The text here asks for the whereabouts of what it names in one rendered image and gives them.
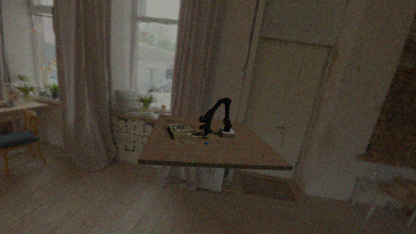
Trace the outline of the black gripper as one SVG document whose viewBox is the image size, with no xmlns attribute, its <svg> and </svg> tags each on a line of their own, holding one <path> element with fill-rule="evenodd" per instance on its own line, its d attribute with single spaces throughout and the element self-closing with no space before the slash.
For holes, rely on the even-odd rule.
<svg viewBox="0 0 416 234">
<path fill-rule="evenodd" d="M 210 123 L 206 123 L 205 122 L 205 124 L 206 124 L 206 129 L 204 129 L 204 131 L 205 131 L 205 136 L 207 136 L 208 135 L 208 133 L 213 133 L 213 130 L 211 130 L 210 129 L 210 126 L 211 126 L 211 124 Z"/>
</svg>

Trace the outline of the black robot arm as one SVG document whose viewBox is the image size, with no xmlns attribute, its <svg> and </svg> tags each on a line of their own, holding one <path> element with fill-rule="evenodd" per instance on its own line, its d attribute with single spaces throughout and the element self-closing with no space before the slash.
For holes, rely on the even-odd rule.
<svg viewBox="0 0 416 234">
<path fill-rule="evenodd" d="M 210 110 L 207 111 L 207 113 L 204 116 L 201 116 L 199 121 L 200 123 L 211 123 L 211 119 L 213 119 L 213 115 L 215 114 L 215 111 L 217 110 L 217 108 L 219 108 L 219 106 L 224 103 L 225 105 L 225 118 L 223 119 L 223 123 L 225 125 L 224 127 L 224 131 L 225 132 L 230 132 L 230 127 L 232 127 L 230 119 L 229 119 L 229 106 L 231 104 L 231 100 L 227 97 L 223 98 L 223 99 L 219 99 L 218 102 L 214 105 L 214 107 Z M 200 125 L 200 129 L 206 129 L 206 124 L 204 125 Z"/>
</svg>

